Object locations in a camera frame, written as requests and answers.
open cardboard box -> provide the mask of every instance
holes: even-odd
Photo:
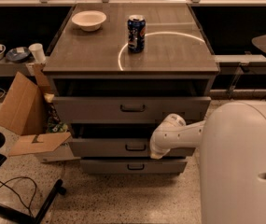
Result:
[[[35,67],[37,84],[18,72],[0,108],[0,125],[20,136],[8,156],[35,154],[41,162],[74,157],[67,140],[71,134],[45,133],[48,112],[42,91],[49,91],[41,66]]]

soda can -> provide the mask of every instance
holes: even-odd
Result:
[[[145,45],[146,22],[144,16],[130,16],[127,25],[129,32],[128,50],[133,53],[141,52]]]

speckled floor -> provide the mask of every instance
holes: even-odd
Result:
[[[207,116],[221,101],[213,101]],[[0,127],[8,154],[18,136]],[[201,223],[199,151],[181,175],[86,175],[79,161],[40,163],[34,155],[8,157],[0,180],[29,176],[38,185],[31,209],[35,216],[57,179],[67,189],[58,195],[42,223]],[[34,185],[29,180],[8,183],[29,204]],[[9,189],[0,189],[0,203],[28,213]],[[12,223],[0,218],[0,224]]]

white cup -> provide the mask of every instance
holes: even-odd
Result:
[[[40,43],[34,43],[29,47],[29,50],[33,54],[35,60],[38,63],[45,63],[46,62],[46,56],[42,48],[42,44]]]

can lid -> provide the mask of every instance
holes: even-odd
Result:
[[[131,15],[130,21],[143,21],[145,18],[143,15]]]

